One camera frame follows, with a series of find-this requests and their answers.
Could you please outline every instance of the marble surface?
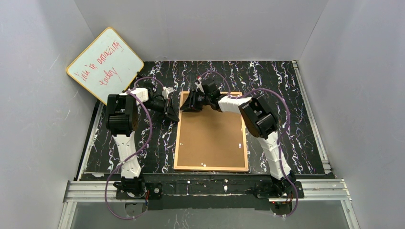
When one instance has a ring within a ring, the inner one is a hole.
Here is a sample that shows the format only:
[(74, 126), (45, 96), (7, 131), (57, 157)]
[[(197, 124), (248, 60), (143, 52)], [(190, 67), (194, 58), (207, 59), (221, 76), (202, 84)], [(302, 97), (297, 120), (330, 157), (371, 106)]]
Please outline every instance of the marble surface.
[[(173, 87), (173, 102), (176, 109), (179, 109), (180, 92), (188, 91), (190, 86), (194, 86), (196, 77), (207, 70), (218, 71), (226, 76), (232, 91), (246, 93), (262, 87), (281, 94), (291, 111), (291, 127), (281, 141), (288, 164), (296, 174), (325, 174), (292, 62), (145, 62), (142, 72)], [(220, 76), (208, 74), (207, 78), (214, 79), (223, 91), (227, 90)], [(283, 128), (286, 121), (284, 107), (277, 98), (266, 93), (264, 95), (278, 114), (279, 126)], [(104, 111), (105, 106), (94, 139), (91, 139), (93, 143), (85, 173), (110, 173), (119, 163), (117, 147), (105, 126)], [(143, 111), (140, 114), (138, 131), (135, 133), (136, 148), (144, 144), (149, 134), (146, 116)], [(138, 155), (142, 172), (180, 173), (173, 170), (177, 124), (164, 121), (160, 114), (153, 111), (150, 114), (153, 122), (152, 139)], [(269, 174), (263, 150), (248, 131), (246, 141), (249, 173)]]

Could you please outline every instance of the purple cable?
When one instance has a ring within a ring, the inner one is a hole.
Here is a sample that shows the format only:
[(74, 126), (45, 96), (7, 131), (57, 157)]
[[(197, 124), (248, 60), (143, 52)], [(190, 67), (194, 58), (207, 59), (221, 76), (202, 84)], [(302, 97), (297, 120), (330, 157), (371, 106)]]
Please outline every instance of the purple cable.
[(142, 77), (142, 78), (137, 79), (137, 80), (135, 81), (135, 83), (134, 83), (134, 87), (137, 85), (137, 83), (138, 83), (139, 81), (141, 81), (141, 80), (146, 80), (146, 79), (155, 80), (156, 82), (160, 83), (160, 84), (162, 85), (162, 87), (164, 87), (164, 85), (162, 84), (162, 82), (161, 82), (160, 80), (155, 79), (155, 78), (152, 78), (152, 77)]
[(201, 74), (201, 78), (204, 78), (204, 76), (205, 76), (206, 74), (208, 74), (208, 73), (215, 73), (215, 74), (220, 75), (220, 77), (222, 77), (222, 78), (224, 79), (224, 81), (225, 81), (225, 83), (226, 83), (226, 86), (228, 86), (228, 94), (231, 93), (231, 87), (229, 86), (229, 83), (226, 81), (226, 78), (225, 78), (223, 75), (221, 75), (219, 72), (212, 71), (212, 70), (208, 70), (208, 71), (204, 72), (203, 74)]
[(119, 219), (131, 220), (131, 219), (136, 219), (136, 218), (142, 216), (146, 211), (142, 212), (141, 214), (139, 214), (139, 215), (137, 215), (137, 216), (133, 216), (133, 217), (122, 217), (122, 216), (117, 215), (117, 214), (111, 209), (110, 205), (108, 204), (108, 200), (107, 200), (108, 182), (110, 181), (110, 179), (111, 179), (111, 177), (113, 176), (113, 174), (116, 173), (116, 172), (124, 165), (125, 162), (127, 162), (127, 161), (130, 160), (132, 157), (136, 156), (138, 153), (140, 153), (142, 150), (144, 150), (144, 149), (146, 148), (146, 146), (148, 145), (150, 139), (152, 138), (152, 119), (150, 118), (149, 112), (148, 112), (148, 110), (146, 109), (145, 105), (142, 103), (142, 101), (141, 101), (136, 95), (130, 93), (129, 91), (127, 91), (127, 93), (128, 93), (129, 95), (131, 95), (132, 97), (134, 97), (134, 98), (138, 101), (138, 103), (140, 104), (140, 106), (143, 108), (143, 110), (145, 111), (146, 117), (147, 117), (148, 120), (149, 120), (149, 130), (150, 130), (150, 131), (149, 131), (149, 137), (148, 137), (148, 139), (146, 140), (145, 144), (143, 144), (143, 146), (142, 146), (137, 152), (135, 152), (135, 153), (131, 154), (129, 157), (127, 157), (127, 158), (124, 160), (124, 162), (121, 163), (121, 164), (119, 164), (119, 165), (111, 172), (111, 174), (108, 176), (107, 182), (106, 182), (106, 189), (104, 190), (104, 201), (106, 202), (106, 205), (107, 205), (108, 210), (109, 210), (109, 211), (111, 212), (111, 214), (113, 214), (115, 217), (117, 217), (117, 218), (119, 218)]
[(283, 176), (285, 177), (285, 179), (293, 186), (294, 192), (295, 192), (295, 197), (296, 197), (296, 203), (295, 203), (294, 208), (292, 209), (292, 211), (290, 213), (288, 213), (286, 215), (286, 217), (288, 217), (288, 216), (291, 216), (295, 212), (295, 210), (297, 209), (297, 206), (298, 206), (298, 190), (297, 190), (297, 187), (295, 187), (294, 183), (292, 183), (292, 181), (287, 177), (286, 172), (284, 171), (283, 163), (281, 161), (282, 151), (281, 151), (280, 141), (281, 141), (281, 137), (287, 132), (287, 130), (290, 127), (291, 114), (290, 114), (290, 110), (288, 109), (288, 106), (287, 106), (286, 102), (284, 101), (284, 99), (279, 94), (277, 94), (276, 92), (274, 92), (274, 91), (272, 91), (270, 89), (257, 88), (257, 89), (253, 89), (253, 90), (249, 91), (248, 93), (245, 93), (244, 95), (242, 95), (240, 97), (234, 97), (234, 98), (236, 98), (236, 99), (237, 98), (243, 98), (243, 97), (246, 97), (247, 95), (250, 95), (250, 94), (252, 94), (254, 92), (257, 92), (257, 91), (266, 91), (266, 92), (272, 93), (275, 97), (277, 97), (277, 99), (279, 99), (282, 102), (282, 104), (284, 105), (284, 108), (286, 109), (286, 112), (287, 112), (287, 123), (286, 123), (286, 126), (285, 126), (284, 130), (281, 132), (280, 136), (278, 136), (278, 138), (277, 138), (277, 144), (278, 144), (278, 151), (279, 151), (278, 158), (280, 159), (281, 172), (283, 173)]

